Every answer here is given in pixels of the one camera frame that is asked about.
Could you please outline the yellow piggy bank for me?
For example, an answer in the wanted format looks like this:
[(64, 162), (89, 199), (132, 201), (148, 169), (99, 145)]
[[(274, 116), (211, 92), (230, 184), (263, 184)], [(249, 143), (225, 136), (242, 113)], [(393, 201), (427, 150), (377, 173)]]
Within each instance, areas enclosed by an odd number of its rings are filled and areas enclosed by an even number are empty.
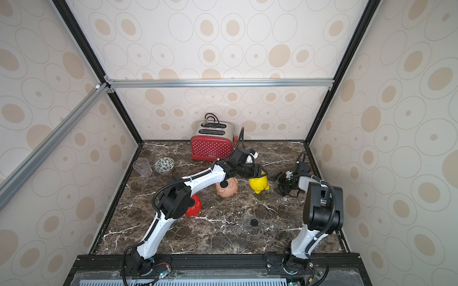
[(249, 185), (256, 194), (260, 194), (262, 191), (266, 191), (270, 189), (267, 174), (264, 171), (261, 172), (260, 178), (249, 179)]

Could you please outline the pink piggy bank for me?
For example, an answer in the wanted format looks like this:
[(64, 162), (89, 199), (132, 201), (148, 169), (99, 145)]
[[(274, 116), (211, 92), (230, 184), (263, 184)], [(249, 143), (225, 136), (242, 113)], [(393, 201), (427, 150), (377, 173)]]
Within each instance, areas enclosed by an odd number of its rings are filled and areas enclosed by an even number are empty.
[(236, 178), (230, 178), (227, 180), (227, 186), (225, 188), (220, 183), (216, 183), (215, 188), (220, 197), (228, 198), (237, 193), (239, 184)]

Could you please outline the red piggy bank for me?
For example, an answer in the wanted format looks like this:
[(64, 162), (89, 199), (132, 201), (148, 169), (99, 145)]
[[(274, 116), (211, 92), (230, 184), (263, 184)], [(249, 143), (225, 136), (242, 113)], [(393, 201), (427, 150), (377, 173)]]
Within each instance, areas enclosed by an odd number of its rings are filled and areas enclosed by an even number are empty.
[(193, 195), (190, 200), (189, 208), (185, 213), (186, 216), (197, 216), (202, 209), (202, 202), (197, 194)]

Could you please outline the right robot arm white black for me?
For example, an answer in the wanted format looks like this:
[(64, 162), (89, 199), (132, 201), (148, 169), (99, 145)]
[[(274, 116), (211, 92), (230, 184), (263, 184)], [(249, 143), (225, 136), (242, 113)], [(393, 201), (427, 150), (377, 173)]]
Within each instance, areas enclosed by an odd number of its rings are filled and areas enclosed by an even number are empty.
[(279, 172), (273, 180), (278, 183), (276, 192), (281, 196), (293, 190), (306, 195), (302, 213), (304, 226), (292, 240), (283, 263), (288, 274), (295, 274), (308, 265), (322, 239), (342, 228), (343, 190), (312, 175), (307, 162), (297, 161), (291, 170)]

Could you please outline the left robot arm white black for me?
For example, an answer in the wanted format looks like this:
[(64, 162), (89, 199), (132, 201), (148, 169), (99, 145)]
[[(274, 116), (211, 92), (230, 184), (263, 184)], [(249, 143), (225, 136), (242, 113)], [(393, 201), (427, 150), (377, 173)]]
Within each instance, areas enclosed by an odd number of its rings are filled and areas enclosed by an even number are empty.
[(211, 167), (190, 176), (173, 179), (151, 199), (156, 211), (148, 231), (137, 244), (126, 247), (120, 274), (123, 278), (151, 273), (152, 259), (172, 224), (185, 215), (199, 191), (219, 183), (224, 185), (230, 178), (262, 178), (268, 172), (255, 161), (256, 153), (236, 148), (228, 157), (214, 161)]

